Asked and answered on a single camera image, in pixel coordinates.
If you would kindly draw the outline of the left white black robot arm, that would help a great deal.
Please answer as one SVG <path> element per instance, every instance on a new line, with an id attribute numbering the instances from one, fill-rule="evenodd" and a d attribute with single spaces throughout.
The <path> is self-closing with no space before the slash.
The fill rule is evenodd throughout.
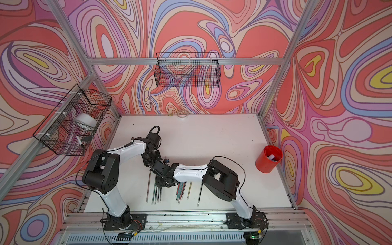
<path id="1" fill-rule="evenodd" d="M 95 150 L 82 177 L 82 182 L 100 196 L 108 209 L 108 214 L 115 218 L 126 218 L 128 205 L 123 201 L 118 188 L 120 165 L 140 156 L 146 167 L 152 167 L 161 160 L 158 151 L 161 144 L 160 127 L 154 126 L 148 135 L 132 138 L 122 147 L 110 150 Z"/>

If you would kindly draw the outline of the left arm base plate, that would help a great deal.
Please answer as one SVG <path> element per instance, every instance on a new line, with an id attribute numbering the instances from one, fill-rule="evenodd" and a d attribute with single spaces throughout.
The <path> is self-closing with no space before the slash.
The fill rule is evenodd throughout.
<path id="1" fill-rule="evenodd" d="M 146 227 L 146 213 L 125 214 L 123 217 L 114 217 L 107 214 L 100 222 L 104 225 L 105 231 L 141 231 Z"/>

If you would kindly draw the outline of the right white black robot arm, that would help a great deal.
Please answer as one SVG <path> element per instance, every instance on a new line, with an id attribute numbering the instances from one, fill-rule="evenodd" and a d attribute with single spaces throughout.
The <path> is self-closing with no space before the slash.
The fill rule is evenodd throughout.
<path id="1" fill-rule="evenodd" d="M 193 182 L 200 183 L 218 199 L 229 202 L 235 209 L 235 212 L 226 214 L 225 224 L 229 229 L 250 228 L 261 232 L 268 228 L 265 213 L 254 205 L 250 206 L 242 197 L 238 174 L 215 159 L 200 166 L 169 165 L 166 159 L 157 160 L 150 165 L 150 171 L 156 175 L 156 188 L 177 187 L 177 202 L 181 201 L 186 184 Z"/>

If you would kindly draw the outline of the green pencil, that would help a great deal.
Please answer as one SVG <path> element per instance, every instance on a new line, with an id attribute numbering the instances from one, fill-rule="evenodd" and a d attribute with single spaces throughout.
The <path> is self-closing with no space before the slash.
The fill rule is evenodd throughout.
<path id="1" fill-rule="evenodd" d="M 152 195 L 152 205 L 154 205 L 156 203 L 156 184 L 154 184 L 153 186 L 153 195 Z"/>

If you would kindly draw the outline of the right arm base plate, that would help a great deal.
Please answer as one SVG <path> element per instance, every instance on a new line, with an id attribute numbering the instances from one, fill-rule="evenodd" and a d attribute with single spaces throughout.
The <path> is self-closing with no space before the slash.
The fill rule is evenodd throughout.
<path id="1" fill-rule="evenodd" d="M 227 225 L 228 229 L 243 230 L 249 228 L 264 230 L 268 227 L 268 219 L 263 212 L 256 212 L 251 219 L 244 219 L 239 217 L 237 213 L 231 212 L 226 213 L 224 225 Z"/>

